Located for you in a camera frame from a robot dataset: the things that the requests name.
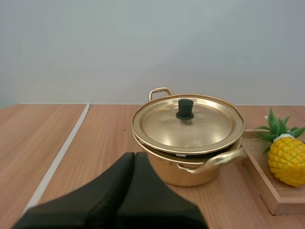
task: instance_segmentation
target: black lid knob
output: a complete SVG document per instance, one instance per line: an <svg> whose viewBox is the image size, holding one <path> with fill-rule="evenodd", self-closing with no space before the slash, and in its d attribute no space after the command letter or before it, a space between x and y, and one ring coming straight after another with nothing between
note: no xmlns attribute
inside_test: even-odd
<svg viewBox="0 0 305 229"><path fill-rule="evenodd" d="M176 117L182 120L189 120L194 118L192 113L194 102L190 99L180 99L178 101L179 111L176 114Z"/></svg>

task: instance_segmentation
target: white stripe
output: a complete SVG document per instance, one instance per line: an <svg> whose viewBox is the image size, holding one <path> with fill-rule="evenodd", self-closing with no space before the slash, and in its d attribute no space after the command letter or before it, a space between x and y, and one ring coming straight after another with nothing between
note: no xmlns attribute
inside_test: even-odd
<svg viewBox="0 0 305 229"><path fill-rule="evenodd" d="M80 118L78 119L77 123L75 124L74 128L72 129L71 133L69 134L67 140L62 145L60 151L58 152L57 156L55 157L55 159L54 159L53 163L51 164L49 170L44 175L42 181L38 185L36 191L34 192L32 198L28 202L28 204L25 207L25 209L24 209L22 214L24 214L29 208L35 206L38 203L38 201L40 200L44 190L46 189L46 187L47 187L48 183L50 182L52 176L54 175L58 165L60 164L63 156L65 155L66 151L68 150L68 148L69 148L73 138L75 137L78 129L80 128L82 122L84 121L85 116L86 116L86 114L88 112L89 106L90 106L90 104L86 105L86 107L83 110Z"/></svg>

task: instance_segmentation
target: wooden tray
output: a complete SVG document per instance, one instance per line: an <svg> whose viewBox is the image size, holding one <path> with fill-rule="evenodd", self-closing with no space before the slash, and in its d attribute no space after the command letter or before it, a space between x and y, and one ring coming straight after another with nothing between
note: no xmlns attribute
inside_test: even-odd
<svg viewBox="0 0 305 229"><path fill-rule="evenodd" d="M296 188L275 178L269 169L268 155L262 154L268 144L260 140L257 132L246 131L242 146L248 154L243 166L271 214L305 215L305 186Z"/></svg>

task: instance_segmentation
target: wood grain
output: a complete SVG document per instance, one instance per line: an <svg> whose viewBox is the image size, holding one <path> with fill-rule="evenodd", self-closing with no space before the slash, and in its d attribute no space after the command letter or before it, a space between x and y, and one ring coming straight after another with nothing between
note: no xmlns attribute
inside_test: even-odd
<svg viewBox="0 0 305 229"><path fill-rule="evenodd" d="M96 178L124 152L142 149L134 141L130 123L138 105L92 105L55 172L40 203L67 194ZM240 107L248 127L263 125L268 107ZM280 115L297 114L305 107L284 107ZM175 192L197 204L210 229L303 229L305 217L272 216L240 163L221 169L219 177L199 187L174 187Z"/></svg>
<svg viewBox="0 0 305 229"><path fill-rule="evenodd" d="M246 119L247 129L267 125L267 120L264 116L269 114L270 107L272 107L277 117L290 116L289 127L305 126L305 106L238 106Z"/></svg>
<svg viewBox="0 0 305 229"><path fill-rule="evenodd" d="M20 217L85 105L0 109L0 228Z"/></svg>
<svg viewBox="0 0 305 229"><path fill-rule="evenodd" d="M244 134L243 147L248 154L243 161L245 169L272 214L305 215L305 187L295 188L274 177L269 169L268 155L262 154L267 146L257 133Z"/></svg>
<svg viewBox="0 0 305 229"><path fill-rule="evenodd" d="M139 105L90 105L87 116L40 203L67 194L95 179L125 152L142 151L131 131Z"/></svg>

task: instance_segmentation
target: black object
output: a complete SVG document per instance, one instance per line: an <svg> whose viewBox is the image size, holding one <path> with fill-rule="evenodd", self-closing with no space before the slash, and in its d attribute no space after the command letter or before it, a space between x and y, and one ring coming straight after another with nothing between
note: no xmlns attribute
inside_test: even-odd
<svg viewBox="0 0 305 229"><path fill-rule="evenodd" d="M194 118L192 113L194 102L190 99L180 99L178 101L179 111L176 114L176 117L181 120L190 120Z"/></svg>
<svg viewBox="0 0 305 229"><path fill-rule="evenodd" d="M118 229L205 229L195 204L183 199L157 176L146 153L137 153L126 198L117 213Z"/></svg>
<svg viewBox="0 0 305 229"><path fill-rule="evenodd" d="M128 190L134 153L125 153L85 186L30 208L13 229L107 229Z"/></svg>
<svg viewBox="0 0 305 229"><path fill-rule="evenodd" d="M125 153L87 185L30 208L13 229L206 229L198 207L171 191L146 153Z"/></svg>

